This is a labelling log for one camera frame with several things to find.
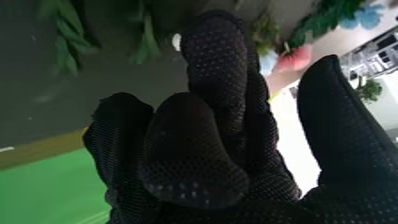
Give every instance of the leaf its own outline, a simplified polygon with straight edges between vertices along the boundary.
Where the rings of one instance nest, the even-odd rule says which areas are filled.
[[[153,34],[153,17],[150,14],[146,15],[144,39],[146,39],[146,43],[148,43],[151,56],[158,57],[162,53],[160,53],[158,42],[157,42],[157,38],[155,38],[155,34]]]
[[[55,15],[57,10],[59,10],[59,0],[41,0],[38,19],[47,20]]]
[[[71,54],[68,55],[68,58],[66,58],[66,69],[71,72],[71,74],[77,76],[79,75],[79,62],[77,62],[77,59]]]
[[[57,20],[57,28],[63,36],[66,37],[71,46],[82,54],[95,54],[100,51],[100,48],[86,40],[84,36],[79,35],[77,31],[71,29],[70,24],[63,19]]]
[[[84,25],[79,18],[79,13],[70,0],[59,0],[59,14],[80,36],[84,36]]]
[[[80,43],[73,42],[71,46],[75,47],[79,53],[82,53],[82,54],[96,54],[100,51],[100,48],[93,44],[89,44],[89,42],[87,42],[87,44],[80,44]]]
[[[57,38],[57,73],[68,70],[73,75],[79,74],[79,63],[71,55],[68,41],[63,36]]]
[[[139,47],[137,53],[134,54],[130,58],[130,61],[135,62],[137,64],[142,64],[148,57],[150,57],[150,48],[148,48],[146,37],[142,35],[141,47]]]
[[[75,40],[75,41],[82,41],[84,38],[80,36],[80,34],[77,33],[77,31],[73,30],[70,24],[66,23],[64,19],[59,18],[57,20],[57,28],[59,28],[59,32],[63,34],[63,36],[70,39],[70,40]]]

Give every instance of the black glove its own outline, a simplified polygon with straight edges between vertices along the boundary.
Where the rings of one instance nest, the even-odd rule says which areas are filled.
[[[230,14],[214,11],[198,18],[183,33],[182,50],[190,93],[167,99],[155,116],[139,99],[126,93],[116,94],[102,102],[84,137],[109,186],[111,223],[345,223],[357,216],[356,220],[368,220],[356,209],[356,197],[347,194],[356,180],[368,184],[361,169],[373,170],[370,166],[386,161],[386,154],[373,161],[361,160],[370,156],[359,158],[356,141],[349,141],[359,133],[345,133],[341,122],[350,116],[366,124],[375,121],[363,117],[366,110],[347,104],[357,99],[349,94],[352,89],[340,89],[345,81],[336,58],[317,63],[301,84],[301,118],[324,172],[320,188],[299,201],[301,190],[276,150],[278,126],[254,45],[244,23]],[[389,142],[379,126],[366,132],[370,136]],[[375,158],[381,148],[368,148]],[[391,143],[382,150],[393,153]],[[341,166],[334,151],[347,157]],[[388,166],[395,165],[375,169],[372,180],[397,180]],[[363,189],[373,197],[375,191],[368,186]]]

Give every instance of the green plant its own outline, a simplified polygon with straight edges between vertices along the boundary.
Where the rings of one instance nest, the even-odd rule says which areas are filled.
[[[150,58],[162,55],[160,44],[155,36],[153,16],[142,0],[139,1],[139,7],[128,21],[141,26],[142,31],[139,50],[130,57],[130,61],[142,64]]]
[[[315,13],[302,19],[288,40],[290,47],[299,48],[306,44],[306,35],[318,38],[338,27],[343,19],[352,19],[361,4],[366,0],[322,0]]]
[[[95,54],[98,46],[86,38],[86,28],[71,0],[41,0],[39,19],[55,17],[59,37],[57,46],[57,69],[55,72],[79,74],[80,63],[77,54]]]
[[[382,85],[375,80],[368,80],[366,85],[359,84],[357,96],[366,103],[377,102],[382,95]]]
[[[262,13],[253,23],[253,40],[258,54],[267,55],[279,41],[279,27],[267,13]]]

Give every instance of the dark gray surface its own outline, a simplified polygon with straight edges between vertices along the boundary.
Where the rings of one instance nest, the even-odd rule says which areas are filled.
[[[87,1],[87,18],[102,42],[100,54],[82,57],[79,77],[52,75],[55,27],[36,20],[36,1],[0,1],[0,147],[84,128],[98,100],[130,92],[151,104],[187,89],[182,56],[142,66],[128,63],[134,36],[116,1]]]

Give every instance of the white stripe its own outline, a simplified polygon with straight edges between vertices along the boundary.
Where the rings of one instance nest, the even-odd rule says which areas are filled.
[[[87,224],[93,220],[98,219],[98,217],[103,217],[103,215],[107,215],[107,211],[102,211],[100,213],[96,213],[91,217],[80,220],[77,224]]]
[[[11,150],[15,150],[15,149],[16,149],[16,148],[15,148],[13,146],[9,146],[9,147],[6,147],[6,148],[0,149],[0,152],[11,151]]]

